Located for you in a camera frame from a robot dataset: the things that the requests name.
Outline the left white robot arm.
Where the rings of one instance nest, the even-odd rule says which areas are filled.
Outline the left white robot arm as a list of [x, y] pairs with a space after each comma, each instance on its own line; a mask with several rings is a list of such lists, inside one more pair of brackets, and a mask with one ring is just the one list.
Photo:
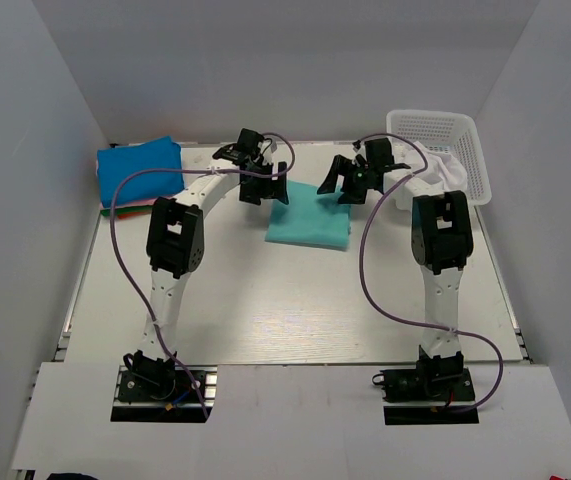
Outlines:
[[234, 189], [243, 203], [289, 203], [287, 173], [294, 163], [273, 160], [280, 137], [243, 128], [236, 142], [215, 151], [207, 168], [191, 172], [195, 179], [185, 190], [154, 202], [146, 242], [152, 287], [140, 355], [175, 364], [182, 298], [203, 260], [204, 223], [216, 204]]

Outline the teal t shirt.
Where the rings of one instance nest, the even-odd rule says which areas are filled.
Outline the teal t shirt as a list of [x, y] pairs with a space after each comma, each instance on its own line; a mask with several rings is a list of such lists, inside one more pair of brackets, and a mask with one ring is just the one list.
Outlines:
[[345, 251], [349, 247], [351, 205], [339, 192], [317, 194], [315, 186], [289, 181], [289, 203], [274, 202], [265, 241]]

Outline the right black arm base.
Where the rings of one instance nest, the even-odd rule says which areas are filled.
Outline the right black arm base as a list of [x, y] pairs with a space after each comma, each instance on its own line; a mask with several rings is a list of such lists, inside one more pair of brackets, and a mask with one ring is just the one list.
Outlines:
[[468, 368], [454, 379], [427, 386], [416, 368], [386, 369], [372, 377], [382, 390], [386, 426], [476, 425], [479, 423]]

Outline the white t shirt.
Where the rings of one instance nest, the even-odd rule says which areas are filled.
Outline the white t shirt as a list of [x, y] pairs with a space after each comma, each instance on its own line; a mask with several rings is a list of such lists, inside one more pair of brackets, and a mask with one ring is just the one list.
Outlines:
[[417, 142], [416, 146], [421, 153], [408, 146], [402, 162], [407, 164], [418, 178], [443, 191], [467, 190], [468, 174], [456, 156], [430, 150], [420, 142]]

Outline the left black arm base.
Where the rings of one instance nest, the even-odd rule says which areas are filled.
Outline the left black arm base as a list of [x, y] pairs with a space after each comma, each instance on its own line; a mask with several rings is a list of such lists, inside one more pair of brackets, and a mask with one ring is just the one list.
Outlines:
[[165, 389], [158, 390], [121, 366], [117, 376], [110, 421], [150, 424], [205, 423], [207, 419], [196, 390], [200, 391], [207, 413], [210, 414], [216, 396], [217, 368], [192, 368], [195, 384], [190, 382], [180, 368], [175, 373], [175, 380], [171, 380]]

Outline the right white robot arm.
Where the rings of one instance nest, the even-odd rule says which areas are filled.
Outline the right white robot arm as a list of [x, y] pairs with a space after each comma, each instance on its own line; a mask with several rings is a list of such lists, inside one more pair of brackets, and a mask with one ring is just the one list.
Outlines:
[[468, 200], [460, 190], [430, 183], [425, 149], [398, 135], [369, 135], [353, 143], [356, 155], [336, 155], [317, 193], [339, 190], [340, 204], [361, 205], [369, 191], [393, 198], [411, 213], [411, 251], [424, 282], [425, 328], [419, 345], [416, 384], [437, 399], [462, 374], [459, 287], [473, 252]]

